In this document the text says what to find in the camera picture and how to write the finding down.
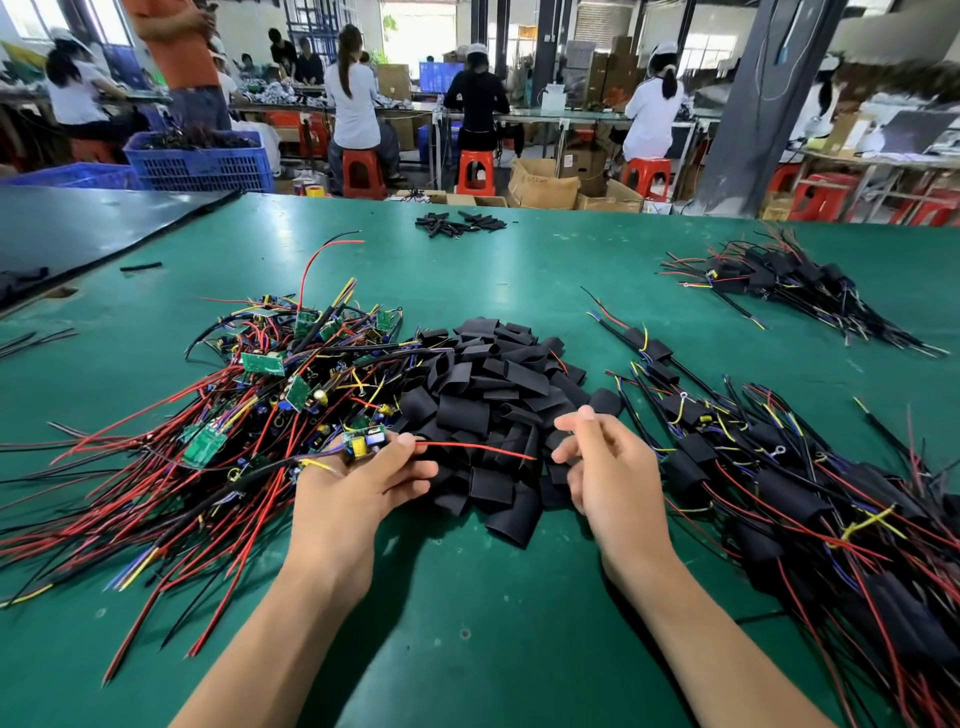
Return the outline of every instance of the orange shirt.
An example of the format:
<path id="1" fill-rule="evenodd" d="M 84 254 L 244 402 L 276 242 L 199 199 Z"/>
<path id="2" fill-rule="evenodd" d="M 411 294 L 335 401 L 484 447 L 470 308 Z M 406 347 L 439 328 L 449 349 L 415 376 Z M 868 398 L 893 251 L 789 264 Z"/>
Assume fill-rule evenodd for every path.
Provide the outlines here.
<path id="1" fill-rule="evenodd" d="M 193 0 L 123 0 L 123 4 L 130 15 L 170 17 L 192 8 Z M 171 40 L 144 42 L 171 88 L 220 84 L 203 34 L 191 31 Z"/>

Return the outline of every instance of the window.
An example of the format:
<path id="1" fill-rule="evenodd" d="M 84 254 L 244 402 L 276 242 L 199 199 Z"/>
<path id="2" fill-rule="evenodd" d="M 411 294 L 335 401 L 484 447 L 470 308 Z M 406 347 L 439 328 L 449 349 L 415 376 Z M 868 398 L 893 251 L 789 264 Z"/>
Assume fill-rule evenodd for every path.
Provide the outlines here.
<path id="1" fill-rule="evenodd" d="M 132 45 L 116 0 L 84 0 L 97 40 L 109 45 Z"/>
<path id="2" fill-rule="evenodd" d="M 0 0 L 25 40 L 49 40 L 51 28 L 66 28 L 66 18 L 57 0 Z"/>
<path id="3" fill-rule="evenodd" d="M 736 36 L 707 36 L 691 33 L 686 37 L 684 55 L 680 59 L 680 73 L 716 68 L 720 61 L 733 56 Z"/>

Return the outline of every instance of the forearm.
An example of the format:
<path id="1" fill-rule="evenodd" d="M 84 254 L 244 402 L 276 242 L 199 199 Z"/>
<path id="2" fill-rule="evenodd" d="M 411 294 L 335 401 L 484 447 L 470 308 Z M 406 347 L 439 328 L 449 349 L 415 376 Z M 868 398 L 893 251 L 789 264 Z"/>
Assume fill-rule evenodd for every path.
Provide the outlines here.
<path id="1" fill-rule="evenodd" d="M 347 610 L 282 570 L 171 728 L 293 726 Z"/>
<path id="2" fill-rule="evenodd" d="M 831 723 L 714 602 L 679 559 L 636 560 L 617 581 L 643 618 L 703 728 Z"/>

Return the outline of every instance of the white cap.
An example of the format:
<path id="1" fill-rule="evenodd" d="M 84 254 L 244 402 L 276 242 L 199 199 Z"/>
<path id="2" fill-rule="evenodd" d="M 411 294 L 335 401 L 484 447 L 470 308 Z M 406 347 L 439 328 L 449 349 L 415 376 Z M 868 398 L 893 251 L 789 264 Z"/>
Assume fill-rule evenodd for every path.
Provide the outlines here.
<path id="1" fill-rule="evenodd" d="M 650 58 L 662 56 L 664 53 L 680 53 L 677 42 L 675 40 L 665 40 L 663 43 L 658 43 L 657 47 L 654 48 L 654 52 L 650 54 Z"/>

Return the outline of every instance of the blue crate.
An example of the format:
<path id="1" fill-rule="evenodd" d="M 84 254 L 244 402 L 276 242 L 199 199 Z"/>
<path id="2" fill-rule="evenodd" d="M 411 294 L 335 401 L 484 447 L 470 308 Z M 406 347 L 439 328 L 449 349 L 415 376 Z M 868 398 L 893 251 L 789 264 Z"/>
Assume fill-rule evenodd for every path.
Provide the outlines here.
<path id="1" fill-rule="evenodd" d="M 124 153 L 144 189 L 160 192 L 217 192 L 244 189 L 273 192 L 267 150 L 257 132 L 218 132 L 252 139 L 259 146 L 249 149 L 148 150 L 143 147 L 158 136 L 153 132 L 134 134 Z"/>
<path id="2" fill-rule="evenodd" d="M 453 77 L 464 70 L 462 63 L 421 63 L 420 90 L 430 93 L 446 93 Z"/>
<path id="3" fill-rule="evenodd" d="M 2 180 L 0 186 L 142 189 L 132 167 L 126 164 L 99 164 L 86 161 L 10 177 Z"/>

